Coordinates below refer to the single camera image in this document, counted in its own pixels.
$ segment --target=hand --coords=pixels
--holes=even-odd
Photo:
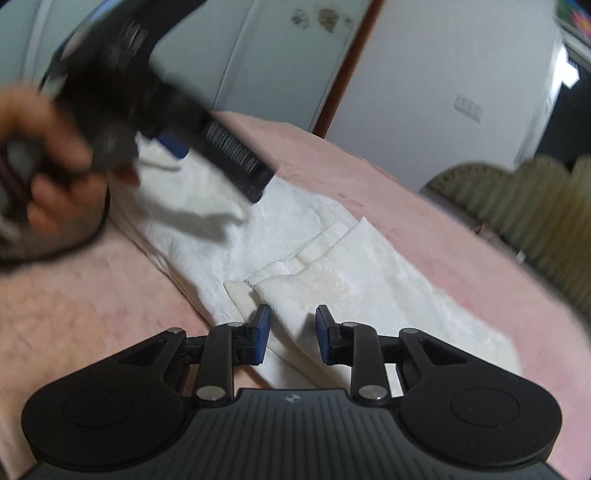
[[[56,163],[72,173],[84,172],[92,163],[92,150],[78,132],[73,118],[48,97],[27,87],[0,91],[0,140],[14,134],[41,137],[44,149]],[[132,168],[117,172],[130,184],[139,184]],[[29,223],[41,232],[55,233],[60,226],[105,201],[107,178],[89,173],[69,189],[37,174],[31,182],[33,200],[27,206]]]

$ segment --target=black clamp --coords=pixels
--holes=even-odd
[[[418,445],[470,468],[502,469],[548,458],[562,416],[546,390],[415,328],[379,336],[316,310],[322,361],[350,365],[351,399],[389,408]],[[390,398],[385,364],[404,396]]]

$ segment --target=bed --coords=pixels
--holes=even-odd
[[[287,124],[224,114],[280,166],[279,176],[365,216],[436,286],[513,339],[525,377],[563,410],[550,463],[591,478],[591,345],[584,323],[517,263],[365,160]],[[34,464],[20,429],[44,384],[170,326],[207,331],[197,314],[113,225],[90,247],[0,277],[0,460],[9,478]],[[237,385],[264,387],[252,370]]]

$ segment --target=white fabric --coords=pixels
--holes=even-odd
[[[366,220],[334,200],[275,178],[248,206],[195,153],[179,171],[154,144],[142,151],[142,186],[113,185],[111,215],[214,325],[250,318],[261,302],[276,315],[258,373],[274,388],[348,386],[348,367],[320,362],[314,311],[381,335],[416,327],[519,372],[506,337],[433,287]],[[400,393],[394,368],[392,392]]]

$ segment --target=electrical outlet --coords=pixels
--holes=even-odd
[[[482,105],[478,105],[473,100],[458,94],[456,103],[453,106],[458,112],[463,113],[475,122],[480,123],[482,121],[482,115],[484,113]]]

